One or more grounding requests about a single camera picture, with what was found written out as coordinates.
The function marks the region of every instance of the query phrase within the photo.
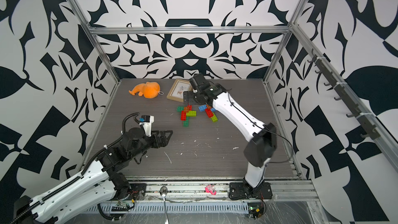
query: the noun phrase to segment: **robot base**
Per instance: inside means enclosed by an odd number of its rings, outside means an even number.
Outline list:
[[[244,198],[261,199],[261,195],[264,199],[269,200],[272,198],[272,190],[269,183],[263,181],[256,188],[251,187],[244,179],[242,183],[229,184],[229,198],[231,200],[239,200]]]

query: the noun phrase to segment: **stuffed animal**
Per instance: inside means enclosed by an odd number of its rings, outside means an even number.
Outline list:
[[[135,95],[136,92],[139,92],[139,96],[144,96],[145,98],[151,99],[159,94],[160,86],[157,82],[141,83],[135,86],[132,91],[129,90],[129,93],[132,95]]]

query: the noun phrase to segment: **framed picture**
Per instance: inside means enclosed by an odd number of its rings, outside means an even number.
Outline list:
[[[167,94],[167,99],[171,99],[173,101],[184,102],[184,94],[185,91],[191,91],[192,86],[189,81],[176,79],[170,92]]]

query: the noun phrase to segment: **dark wood table surface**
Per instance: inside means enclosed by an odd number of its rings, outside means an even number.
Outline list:
[[[164,95],[153,99],[135,96],[129,93],[137,84],[158,82]],[[247,141],[239,130],[221,113],[215,112],[218,122],[213,123],[198,105],[196,117],[189,118],[189,127],[183,127],[177,106],[178,101],[166,98],[174,79],[122,79],[107,116],[94,141],[89,157],[100,150],[104,144],[110,144],[121,135],[121,122],[132,112],[141,115],[153,115],[152,130],[173,130],[166,147],[149,149],[147,157],[140,165],[132,160],[121,172],[125,176],[139,177],[244,177],[248,162],[243,155]],[[264,86],[260,79],[217,80],[224,88],[232,90],[231,96],[254,117],[268,124],[275,123]],[[129,119],[126,130],[138,125]],[[281,138],[278,137],[278,149],[272,161],[287,159]],[[266,177],[293,177],[289,162],[272,163],[266,169]]]

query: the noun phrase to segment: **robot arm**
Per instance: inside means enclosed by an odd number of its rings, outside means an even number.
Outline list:
[[[14,204],[14,223],[62,224],[86,209],[103,201],[126,198],[130,184],[122,173],[130,160],[140,158],[149,148],[165,147],[173,131],[152,131],[153,116],[130,114],[122,122],[122,136],[104,146],[85,168],[43,194],[30,199],[23,196]],[[125,131],[125,122],[135,117],[140,128]]]
[[[263,175],[276,150],[276,128],[266,125],[244,110],[216,83],[210,85],[202,74],[190,79],[194,92],[184,92],[187,104],[208,104],[225,115],[243,134],[248,145],[244,150],[248,170],[244,178],[246,197],[256,197],[261,189]],[[172,131],[152,131],[153,116],[130,114],[122,122],[122,136],[104,146],[86,164],[85,168],[57,187],[30,199],[23,196],[14,204],[14,223],[62,224],[86,209],[111,199],[128,196],[130,184],[122,173],[130,160],[146,154],[149,148],[165,147]],[[126,132],[125,122],[134,117],[139,124]]]
[[[189,79],[193,92],[184,92],[186,104],[208,104],[221,112],[243,134],[248,145],[244,150],[248,170],[244,178],[248,195],[255,194],[271,156],[277,148],[276,127],[265,125],[243,109],[220,84],[213,85],[202,74]]]

